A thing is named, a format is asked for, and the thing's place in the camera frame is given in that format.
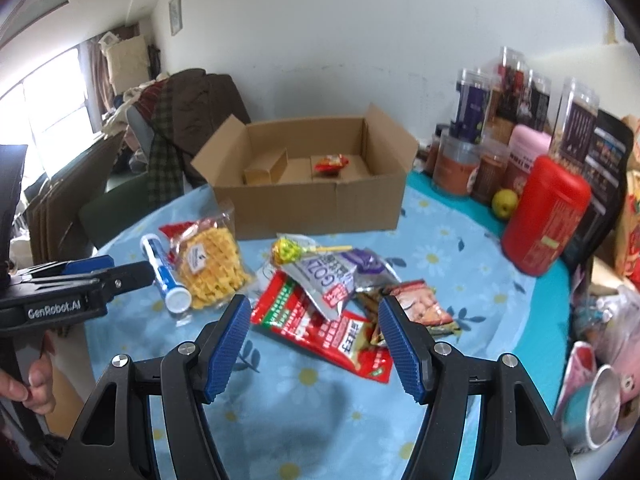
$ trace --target plaid shirt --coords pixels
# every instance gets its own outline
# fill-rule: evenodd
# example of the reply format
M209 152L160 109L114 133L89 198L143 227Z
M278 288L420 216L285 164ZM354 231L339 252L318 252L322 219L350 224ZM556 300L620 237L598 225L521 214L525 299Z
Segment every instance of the plaid shirt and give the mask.
M173 95L174 88L169 78L151 117L155 135L149 153L148 193L149 203L153 207L167 204L184 193L180 158L171 142L174 138Z

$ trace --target ceiling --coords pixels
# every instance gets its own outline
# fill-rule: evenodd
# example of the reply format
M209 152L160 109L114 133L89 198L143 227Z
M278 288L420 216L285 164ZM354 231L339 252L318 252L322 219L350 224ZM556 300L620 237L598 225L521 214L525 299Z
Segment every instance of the ceiling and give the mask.
M38 0L26 0L24 12ZM52 57L109 28L148 16L158 0L69 0L0 49L0 96Z

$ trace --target metal screw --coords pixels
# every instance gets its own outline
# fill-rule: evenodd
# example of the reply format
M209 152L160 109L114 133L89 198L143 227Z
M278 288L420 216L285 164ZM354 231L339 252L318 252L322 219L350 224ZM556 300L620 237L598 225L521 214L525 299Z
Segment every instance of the metal screw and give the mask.
M196 345L194 345L191 341L187 341L186 343L182 343L178 346L178 353L182 355L191 355L196 351Z
M518 358L513 354L505 354L502 356L502 362L509 368L515 368L518 366Z
M125 364L129 362L129 356L124 354L118 354L111 360L111 364L116 368L122 368Z
M436 343L433 349L440 355L449 355L451 353L451 345L447 343Z

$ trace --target red plastic container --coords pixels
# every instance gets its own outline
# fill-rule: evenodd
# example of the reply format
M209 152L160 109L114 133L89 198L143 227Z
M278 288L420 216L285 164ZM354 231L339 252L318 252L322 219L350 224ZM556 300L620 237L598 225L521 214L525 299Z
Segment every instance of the red plastic container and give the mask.
M591 187L539 156L502 235L502 250L525 274L541 276L564 250L591 200Z

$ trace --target blue floral tablecloth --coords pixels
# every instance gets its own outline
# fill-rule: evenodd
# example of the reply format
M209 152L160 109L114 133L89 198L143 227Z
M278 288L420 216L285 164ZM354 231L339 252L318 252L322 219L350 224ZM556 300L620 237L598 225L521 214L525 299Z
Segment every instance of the blue floral tablecloth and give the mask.
M140 260L141 235L214 211L210 189L196 189L123 232L101 253L116 264ZM395 231L316 239L369 247L402 279L424 278L435 286L438 300L463 329L459 339L449 339L465 354L495 359L513 351L523 333L536 280L502 256L495 235L433 196L407 187ZM264 261L271 241L240 243L251 268ZM177 327L154 287L116 298L108 316L86 323L94 375L121 352L135 360L164 355L219 316L196 312L191 323ZM241 355L224 394L205 408L232 480L401 478L425 408L404 393L395 372L389 384L367 381L254 327ZM468 407L456 478L469 475L478 405ZM174 478L159 399L152 400L152 419L162 478Z

